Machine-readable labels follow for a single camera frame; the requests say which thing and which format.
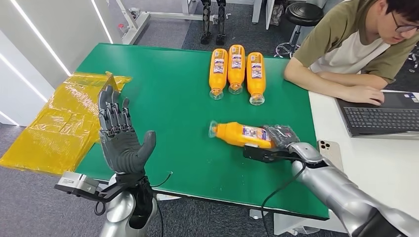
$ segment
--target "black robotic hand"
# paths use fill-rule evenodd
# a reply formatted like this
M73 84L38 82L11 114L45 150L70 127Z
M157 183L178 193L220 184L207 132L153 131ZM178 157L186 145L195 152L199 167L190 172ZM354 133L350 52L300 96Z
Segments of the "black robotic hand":
M129 115L129 100L124 99L121 110L119 95L110 85L99 93L99 135L103 155L108 166L117 173L140 173L156 146L156 133L146 132L144 143L140 145Z
M263 128L268 133L269 137L275 143L278 150L285 151L289 144L300 142L295 132L289 126L285 125L265 125Z

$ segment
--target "green tabletop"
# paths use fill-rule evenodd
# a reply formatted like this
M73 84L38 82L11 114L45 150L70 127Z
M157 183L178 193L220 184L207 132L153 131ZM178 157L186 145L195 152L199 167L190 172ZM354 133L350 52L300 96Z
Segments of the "green tabletop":
M249 94L209 97L211 52L99 44L78 72L133 77L122 90L130 99L133 126L141 134L156 131L157 145L146 165L152 185L168 193L260 206L278 186L292 177L289 161L265 164L242 156L242 148L208 137L211 120L241 124L290 125L301 141L316 145L308 92L283 80L287 60L265 58L265 103L252 106ZM108 180L99 144L76 172ZM328 209L302 184L293 182L271 198L266 207L288 214L328 219Z

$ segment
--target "laptop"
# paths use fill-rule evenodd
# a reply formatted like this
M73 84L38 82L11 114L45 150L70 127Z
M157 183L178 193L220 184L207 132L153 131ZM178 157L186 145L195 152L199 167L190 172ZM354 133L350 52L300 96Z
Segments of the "laptop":
M419 98L410 92L384 92L384 96L381 106L337 99L349 135L419 140Z

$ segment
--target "plastic bottle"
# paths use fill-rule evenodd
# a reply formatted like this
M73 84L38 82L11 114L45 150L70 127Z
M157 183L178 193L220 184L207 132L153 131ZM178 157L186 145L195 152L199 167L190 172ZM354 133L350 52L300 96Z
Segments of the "plastic bottle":
M245 80L246 56L245 48L239 44L232 45L228 50L228 91L234 95L243 91L242 83Z
M248 55L247 62L247 82L248 91L251 95L252 105L261 105L265 102L263 93L266 88L265 64L261 53L251 53Z
M222 90L227 84L228 53L223 48L217 48L212 52L211 67L209 69L209 96L214 100L221 99Z
M209 125L209 137L218 137L228 144L244 147L245 144L256 145L263 149L273 148L271 139L265 129L241 125L237 122L217 123Z

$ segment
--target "black cable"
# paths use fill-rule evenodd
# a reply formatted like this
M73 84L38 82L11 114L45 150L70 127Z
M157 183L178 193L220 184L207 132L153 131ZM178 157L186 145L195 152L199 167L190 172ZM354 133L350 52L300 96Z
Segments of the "black cable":
M101 210L101 211L98 211L98 210L97 210L97 207L99 206L99 203L101 203L101 204L102 204L102 210ZM105 204L104 202L100 202L100 201L98 201L98 202L96 203L96 205L94 206L93 211L94 211L94 213L96 214L96 216L101 216L101 215L103 215L103 214L105 213L105 211L106 211L106 204Z
M162 237L163 237L163 234L165 233L163 229L163 215L162 215L162 211L160 210L160 206L157 200L156 200L156 203L157 203L157 209L159 210L159 214L160 214L160 223L162 225Z
M283 158L283 159L290 160L290 161L300 161L302 163L302 169L294 177L292 177L289 181L287 181L286 183L281 185L279 188L277 188L275 191L273 191L269 196L267 196L265 198L265 200L263 201L262 205L260 206L260 212L262 213L263 225L265 227L266 234L268 235L268 237L269 237L269 231L268 231L268 227L266 225L265 215L263 215L263 208L265 207L265 204L269 201L269 199L271 199L271 197L273 197L279 191L285 189L290 183L294 182L303 173L303 171L307 167L307 164L303 161L303 159L300 159L300 158L290 158L290 157L275 157L275 158Z
M160 187L161 185L163 185L170 178L171 174L173 174L172 171L169 173L169 175L167 176L167 178L162 183L160 183L159 185L156 185L156 186L151 186L151 187L152 188Z

